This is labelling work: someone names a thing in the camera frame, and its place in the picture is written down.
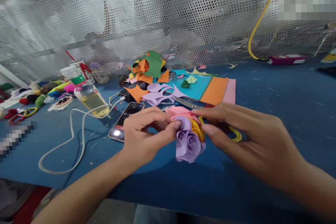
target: white cable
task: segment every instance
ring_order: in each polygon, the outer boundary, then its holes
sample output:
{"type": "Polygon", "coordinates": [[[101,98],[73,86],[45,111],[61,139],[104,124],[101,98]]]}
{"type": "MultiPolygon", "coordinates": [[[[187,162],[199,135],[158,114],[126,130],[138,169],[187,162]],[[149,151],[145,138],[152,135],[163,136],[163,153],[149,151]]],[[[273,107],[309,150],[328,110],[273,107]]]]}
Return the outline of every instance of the white cable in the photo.
{"type": "Polygon", "coordinates": [[[87,115],[89,115],[89,116],[92,116],[92,117],[101,119],[101,118],[104,118],[105,116],[109,115],[109,113],[111,112],[111,110],[114,108],[114,106],[115,106],[118,102],[120,102],[120,101],[122,101],[122,100],[125,100],[125,97],[122,96],[116,103],[114,103],[113,105],[111,105],[111,98],[112,98],[113,96],[115,96],[115,95],[112,95],[112,96],[110,97],[110,99],[109,99],[109,101],[108,101],[108,104],[101,105],[101,106],[99,106],[99,107],[97,107],[97,108],[91,109],[91,110],[88,111],[88,112],[84,112],[84,111],[82,111],[82,110],[73,108],[73,109],[71,110],[71,112],[70,112],[70,130],[71,130],[71,138],[70,138],[68,141],[66,141],[66,142],[64,142],[64,143],[62,143],[62,144],[56,146],[55,148],[53,148],[52,150],[50,150],[50,151],[48,151],[46,154],[44,154],[44,155],[41,157],[41,159],[39,160],[39,162],[38,162],[38,163],[39,163],[39,164],[38,164],[39,169],[40,169],[41,171],[46,172],[46,173],[57,174],[57,175],[60,175],[60,174],[66,174],[66,173],[71,172],[72,170],[74,170],[74,169],[77,167],[77,165],[80,163],[80,161],[82,160],[82,157],[83,157],[83,155],[84,155],[84,151],[85,151],[85,139],[84,139],[84,124],[85,124],[85,117],[86,117],[87,115]],[[109,112],[108,112],[106,115],[104,115],[103,117],[97,117],[97,116],[95,116],[95,115],[90,114],[92,111],[94,111],[94,110],[96,110],[96,109],[98,109],[98,108],[100,108],[100,107],[104,107],[104,106],[112,106],[112,108],[111,108],[111,109],[109,110],[109,112]],[[72,112],[73,112],[73,111],[78,111],[78,112],[81,112],[81,113],[85,114],[85,115],[83,116],[83,120],[82,120],[82,143],[81,143],[81,144],[82,144],[82,153],[80,154],[80,157],[79,157],[77,163],[76,163],[70,170],[67,170],[67,171],[59,171],[59,172],[58,172],[58,171],[51,171],[51,170],[48,170],[48,169],[44,168],[43,165],[42,165],[43,159],[44,159],[46,156],[48,156],[51,152],[53,152],[54,150],[56,150],[56,149],[58,149],[59,147],[61,147],[61,146],[65,145],[65,144],[67,144],[68,142],[70,142],[70,141],[74,138],[74,136],[75,136],[75,135],[74,135],[74,129],[72,128],[72,112]]]}

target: red straw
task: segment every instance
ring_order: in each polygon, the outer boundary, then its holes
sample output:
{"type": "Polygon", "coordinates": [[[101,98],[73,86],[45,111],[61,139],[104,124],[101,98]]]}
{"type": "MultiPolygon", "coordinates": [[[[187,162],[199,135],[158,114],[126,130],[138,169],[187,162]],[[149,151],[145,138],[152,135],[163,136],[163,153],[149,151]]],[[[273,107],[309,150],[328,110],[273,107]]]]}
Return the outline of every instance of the red straw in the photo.
{"type": "Polygon", "coordinates": [[[73,61],[75,61],[75,59],[70,55],[70,53],[68,52],[68,51],[65,51],[69,56],[70,56],[70,58],[73,60],[73,61]]]}

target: forearm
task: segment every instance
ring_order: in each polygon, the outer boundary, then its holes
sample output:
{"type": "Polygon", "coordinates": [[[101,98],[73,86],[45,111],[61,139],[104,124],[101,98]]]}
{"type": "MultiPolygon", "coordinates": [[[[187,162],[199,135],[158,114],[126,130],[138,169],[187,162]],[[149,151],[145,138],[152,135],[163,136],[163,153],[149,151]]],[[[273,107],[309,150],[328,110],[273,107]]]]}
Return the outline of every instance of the forearm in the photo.
{"type": "Polygon", "coordinates": [[[307,163],[284,191],[304,207],[327,220],[336,220],[336,180],[307,163]]]}
{"type": "Polygon", "coordinates": [[[120,152],[74,182],[53,199],[32,224],[86,223],[110,191],[136,167],[120,158],[120,152]]]}

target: yellow liquid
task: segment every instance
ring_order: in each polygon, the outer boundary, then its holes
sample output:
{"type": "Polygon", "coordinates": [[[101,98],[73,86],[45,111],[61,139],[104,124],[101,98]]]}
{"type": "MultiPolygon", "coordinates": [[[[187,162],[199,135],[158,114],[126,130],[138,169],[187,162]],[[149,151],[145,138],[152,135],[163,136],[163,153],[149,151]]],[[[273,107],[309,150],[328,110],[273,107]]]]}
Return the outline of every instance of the yellow liquid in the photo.
{"type": "MultiPolygon", "coordinates": [[[[97,95],[95,91],[91,91],[87,93],[86,95],[83,95],[80,99],[80,101],[84,104],[84,106],[88,109],[91,110],[93,108],[99,107],[104,105],[105,103],[101,100],[101,98],[97,95]]],[[[109,107],[100,107],[97,108],[96,110],[93,110],[91,113],[94,116],[97,117],[103,117],[109,112],[109,107]]]]}

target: yellow cable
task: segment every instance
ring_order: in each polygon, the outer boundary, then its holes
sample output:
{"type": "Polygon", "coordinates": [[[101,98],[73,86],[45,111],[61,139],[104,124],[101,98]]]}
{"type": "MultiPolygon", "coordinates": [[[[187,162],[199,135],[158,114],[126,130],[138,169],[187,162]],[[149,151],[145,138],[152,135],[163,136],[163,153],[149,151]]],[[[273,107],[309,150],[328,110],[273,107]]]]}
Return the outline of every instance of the yellow cable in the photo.
{"type": "Polygon", "coordinates": [[[255,32],[256,32],[256,30],[257,30],[257,28],[258,28],[258,26],[259,26],[259,24],[260,24],[260,22],[261,22],[261,20],[262,20],[262,18],[264,17],[265,12],[267,11],[267,8],[268,8],[269,4],[271,3],[271,1],[272,1],[272,0],[268,0],[268,1],[267,1],[267,4],[266,4],[266,6],[265,6],[265,8],[264,8],[264,10],[263,10],[263,12],[262,12],[262,14],[260,15],[260,18],[259,18],[258,22],[256,23],[256,25],[255,25],[255,27],[254,27],[252,33],[251,33],[250,39],[249,39],[249,41],[248,41],[248,45],[247,45],[248,53],[249,53],[249,54],[251,55],[251,57],[254,58],[255,60],[259,60],[259,59],[258,59],[258,58],[252,53],[252,51],[251,51],[251,43],[252,43],[252,39],[253,39],[253,36],[254,36],[254,34],[255,34],[255,32]]]}

